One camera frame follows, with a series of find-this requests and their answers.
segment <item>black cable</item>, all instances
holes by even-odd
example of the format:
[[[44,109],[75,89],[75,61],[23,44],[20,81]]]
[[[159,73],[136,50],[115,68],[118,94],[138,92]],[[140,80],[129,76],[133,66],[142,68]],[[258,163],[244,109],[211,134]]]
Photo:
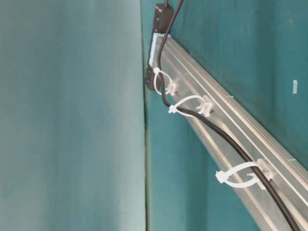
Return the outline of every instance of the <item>black cable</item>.
[[[160,48],[158,51],[158,55],[157,55],[157,66],[160,70],[162,70],[161,67],[161,56],[162,56],[162,50],[163,47],[165,45],[165,42],[167,40],[167,36],[170,33],[171,27],[181,9],[181,6],[183,4],[183,0],[180,0],[177,6],[177,9],[175,11],[175,14],[173,15],[171,22],[167,28],[167,31],[164,35],[164,38],[162,40],[162,43],[160,44]],[[171,106],[171,103],[168,102],[167,98],[166,98],[166,90],[165,90],[165,82],[164,82],[164,77],[162,74],[160,74],[160,78],[161,78],[161,91],[162,91],[162,99],[164,104],[167,107]],[[236,143],[235,140],[233,140],[225,131],[223,131],[221,128],[219,128],[218,126],[216,126],[214,123],[212,123],[210,120],[208,120],[207,118],[205,118],[204,116],[202,116],[201,114],[189,110],[189,109],[185,109],[182,107],[177,107],[177,109],[181,112],[184,112],[186,114],[192,115],[198,119],[200,119],[203,123],[205,123],[209,128],[211,128],[213,131],[215,131],[219,136],[221,136],[226,142],[228,142],[228,144],[231,145],[231,147],[241,156],[241,158],[246,161],[246,162],[251,162],[252,159],[248,156],[248,154]],[[253,172],[255,173],[255,175],[259,178],[259,180],[262,182],[262,184],[264,185],[264,187],[267,189],[267,191],[270,193],[271,197],[274,199],[276,205],[278,206],[278,208],[281,210],[283,216],[285,217],[286,221],[288,222],[288,224],[291,227],[292,231],[300,231],[299,226],[297,224],[297,222],[295,221],[295,219],[293,218],[291,212],[289,211],[289,209],[286,207],[286,205],[284,204],[284,202],[282,201],[281,197],[278,195],[278,193],[276,192],[276,190],[274,189],[274,187],[270,184],[270,182],[267,180],[267,178],[265,177],[265,175],[262,173],[262,171],[258,168],[258,167],[251,167],[251,169],[253,170]]]

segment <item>white cable tie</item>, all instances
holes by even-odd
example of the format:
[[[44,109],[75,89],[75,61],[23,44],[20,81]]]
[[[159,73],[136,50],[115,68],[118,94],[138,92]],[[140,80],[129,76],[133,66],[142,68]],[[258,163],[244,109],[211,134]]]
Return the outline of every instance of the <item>white cable tie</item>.
[[[179,111],[179,110],[177,109],[177,107],[180,106],[182,103],[184,103],[184,102],[186,102],[186,101],[188,101],[188,100],[191,100],[191,99],[200,99],[200,100],[202,101],[202,103],[205,102],[205,100],[204,100],[203,97],[201,97],[201,96],[199,96],[199,95],[191,95],[191,96],[188,96],[188,97],[186,97],[186,98],[184,98],[184,99],[178,101],[175,105],[171,105],[171,106],[169,107],[169,111],[168,111],[168,112],[169,112],[169,113],[180,113],[180,114],[183,115],[183,116],[193,117],[192,115],[183,113],[183,112],[181,112],[181,111]],[[199,111],[198,113],[199,113],[199,114],[202,114],[202,113],[204,112],[204,110],[205,110],[205,109],[204,109],[203,107],[200,107],[200,111]]]
[[[168,79],[169,79],[168,87],[165,88],[166,95],[168,95],[170,93],[170,95],[173,96],[175,94],[175,88],[176,88],[175,82],[170,78],[170,76],[166,72],[161,71],[158,67],[155,67],[153,69],[153,72],[155,73],[155,76],[154,76],[154,88],[155,88],[155,91],[157,92],[157,94],[162,95],[162,93],[160,93],[158,91],[157,87],[156,87],[157,76],[158,76],[159,73],[162,73],[163,75],[167,76]]]
[[[233,183],[233,182],[228,181],[228,179],[234,173],[236,173],[240,170],[243,170],[245,168],[248,168],[248,167],[259,167],[259,168],[261,168],[260,165],[256,162],[246,162],[246,163],[242,163],[238,166],[235,166],[235,167],[231,168],[230,170],[228,170],[226,172],[224,172],[224,171],[216,172],[216,178],[218,179],[218,181],[221,184],[226,183],[226,184],[228,184],[228,185],[230,185],[234,188],[247,188],[249,186],[254,185],[255,183],[258,183],[259,182],[258,177],[254,176],[251,180],[243,182],[243,183]]]

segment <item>aluminum rail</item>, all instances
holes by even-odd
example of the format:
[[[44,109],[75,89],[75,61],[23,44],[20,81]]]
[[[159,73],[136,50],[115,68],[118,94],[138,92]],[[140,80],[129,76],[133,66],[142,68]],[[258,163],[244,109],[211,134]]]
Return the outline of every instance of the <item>aluminum rail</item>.
[[[161,40],[158,38],[155,44],[155,57]],[[301,229],[308,231],[308,172],[173,38],[168,38],[164,46],[161,63],[163,71],[176,83],[173,99],[177,102],[189,95],[207,95],[215,104],[209,119],[237,141],[254,161],[263,161],[266,170],[273,175],[271,183]],[[183,106],[195,110],[199,104],[198,100],[190,100]],[[194,117],[187,117],[187,120],[221,170],[226,171],[243,163],[241,157],[201,121]],[[244,169],[234,174],[231,181],[241,183],[250,180],[247,174],[251,172]],[[261,230],[290,230],[266,190],[257,184],[234,190]]]

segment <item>green painted wall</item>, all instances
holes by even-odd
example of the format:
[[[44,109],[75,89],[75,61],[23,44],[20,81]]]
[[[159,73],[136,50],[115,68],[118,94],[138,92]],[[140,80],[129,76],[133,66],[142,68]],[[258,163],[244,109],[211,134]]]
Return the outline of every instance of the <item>green painted wall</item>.
[[[138,0],[0,5],[0,230],[145,230]]]
[[[145,58],[155,3],[142,1]],[[185,0],[171,31],[305,167],[307,7],[305,0]],[[258,230],[232,190],[216,182],[217,167],[185,119],[168,115],[153,92],[146,104],[151,230]]]
[[[172,30],[173,37],[306,168],[307,7],[306,0],[186,0]]]
[[[59,231],[143,231],[138,0],[64,1]]]
[[[55,230],[61,5],[0,4],[0,230]]]
[[[172,35],[193,43],[197,38],[189,34],[182,37],[181,26],[184,24],[191,30],[196,27],[195,30],[200,32],[203,29],[199,23],[206,24],[207,20],[203,19],[204,11],[200,10],[198,15],[188,12],[188,2],[193,6],[193,1],[186,1]],[[155,0],[141,1],[145,63],[156,3]],[[197,23],[185,24],[188,15]],[[259,230],[233,189],[221,185],[215,178],[218,167],[186,119],[167,111],[161,97],[146,89],[149,230]]]

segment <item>wall surface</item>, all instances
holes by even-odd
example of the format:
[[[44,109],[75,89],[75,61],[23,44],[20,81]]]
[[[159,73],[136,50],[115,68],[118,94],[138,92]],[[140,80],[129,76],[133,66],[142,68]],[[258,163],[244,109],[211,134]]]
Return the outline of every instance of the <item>wall surface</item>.
[[[156,3],[141,2],[144,62]],[[167,111],[161,97],[146,90],[149,230],[259,230],[233,189],[217,181],[218,167],[186,119]]]
[[[175,8],[178,0],[169,2]],[[155,3],[142,1],[144,57]],[[305,0],[185,0],[171,31],[306,168],[307,7]],[[150,228],[257,230],[236,195],[215,182],[215,164],[184,118],[146,93]]]
[[[59,231],[145,229],[138,0],[64,1]]]
[[[0,230],[145,230],[139,1],[2,1],[0,51]]]
[[[61,5],[1,1],[0,230],[55,230]]]
[[[170,1],[174,7],[177,2]],[[306,0],[186,0],[172,30],[191,56],[306,168],[307,7]]]

